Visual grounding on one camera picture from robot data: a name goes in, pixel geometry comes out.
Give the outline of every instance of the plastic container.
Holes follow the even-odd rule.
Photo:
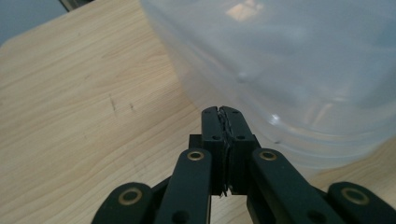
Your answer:
[[[396,1],[141,3],[194,103],[241,110],[294,164],[342,166],[396,134]]]

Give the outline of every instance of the table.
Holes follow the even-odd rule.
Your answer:
[[[90,223],[127,182],[172,174],[200,111],[138,1],[97,0],[0,48],[0,222]],[[396,139],[321,173],[396,206]],[[213,198],[212,223],[251,223],[242,196]]]

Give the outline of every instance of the wood grain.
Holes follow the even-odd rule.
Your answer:
[[[135,0],[97,0],[0,48],[0,222],[90,223],[115,187],[168,177],[200,112]],[[311,179],[353,181],[396,206],[396,140]],[[251,223],[244,197],[212,223]]]

